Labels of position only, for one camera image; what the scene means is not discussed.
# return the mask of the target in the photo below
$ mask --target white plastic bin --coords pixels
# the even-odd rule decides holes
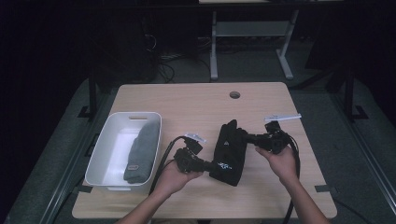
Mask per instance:
[[[149,121],[160,122],[157,151],[151,174],[144,183],[129,184],[123,179],[132,144],[142,127]],[[103,127],[88,164],[85,179],[88,184],[109,190],[149,192],[158,163],[162,118],[155,112],[119,112],[110,115]]]

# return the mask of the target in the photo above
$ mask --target gray cloth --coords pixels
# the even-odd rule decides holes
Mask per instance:
[[[130,184],[144,183],[149,179],[157,152],[160,122],[150,121],[140,130],[132,144],[123,179]]]

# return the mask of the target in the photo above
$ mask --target gray carpet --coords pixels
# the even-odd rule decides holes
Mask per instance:
[[[317,71],[304,69],[312,43],[293,42],[288,51],[294,80],[283,77],[276,59],[278,41],[264,41],[259,46],[241,47],[230,53],[219,54],[218,82],[281,81],[288,86],[296,85],[312,77]],[[175,69],[176,83],[209,81],[208,53],[200,54],[200,60],[180,59],[168,65]],[[396,176],[395,128],[388,122],[375,104],[371,93],[361,83],[356,83],[355,104],[359,104],[369,119],[351,124],[337,104],[343,93],[329,94],[324,90],[324,78],[303,91],[290,91],[297,110],[303,115],[302,122],[312,148],[318,159],[324,178],[332,188],[338,215],[332,223],[396,223],[396,216],[389,207],[381,188],[375,182],[372,171],[363,157],[360,145],[355,140],[351,126],[357,128],[373,150],[376,159],[389,177],[393,186]],[[158,75],[152,83],[164,83]],[[58,189],[65,189],[62,206],[55,209],[54,223],[113,223],[114,219],[76,219],[71,211],[77,198],[75,185],[84,176],[89,157],[84,154],[92,150],[92,139],[98,134],[106,120],[117,88],[110,94],[98,92],[99,112],[95,119],[78,118],[79,110],[89,104],[88,83],[83,82],[70,102],[58,128],[49,140],[39,162],[15,202],[7,223],[48,223],[42,221],[51,198]],[[75,168],[66,174],[67,167]],[[60,185],[62,177],[69,177]],[[262,223],[280,223],[281,220],[264,220]]]

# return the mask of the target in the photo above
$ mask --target floor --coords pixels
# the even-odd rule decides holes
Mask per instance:
[[[207,39],[202,39],[197,58],[180,57],[178,52],[162,55],[163,64],[151,83],[209,82]],[[304,65],[312,42],[293,41],[287,59],[293,80],[285,79],[275,49],[282,39],[220,40],[217,82],[284,82],[297,85],[319,71]],[[392,126],[378,108],[368,89],[355,82],[354,105],[360,105],[368,119],[350,122],[340,105],[343,89],[328,93],[325,77],[303,90],[290,90],[297,110],[318,159],[338,214],[332,223],[396,223],[396,211],[389,205],[381,181],[375,175],[373,154],[391,186],[396,186],[396,137]],[[81,83],[59,125],[49,140],[40,160],[26,182],[5,223],[114,223],[115,219],[76,219],[72,208],[84,177],[95,137],[101,131],[117,94],[97,92],[98,112],[93,119],[78,118],[89,104],[88,81]],[[263,220],[262,223],[280,223]],[[293,219],[290,223],[299,223]]]

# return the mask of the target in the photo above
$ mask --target forearm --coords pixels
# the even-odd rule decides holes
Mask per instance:
[[[146,224],[157,209],[168,199],[169,196],[153,192],[132,212],[120,219],[117,223],[123,224]]]
[[[297,178],[283,181],[283,184],[302,223],[330,223]]]

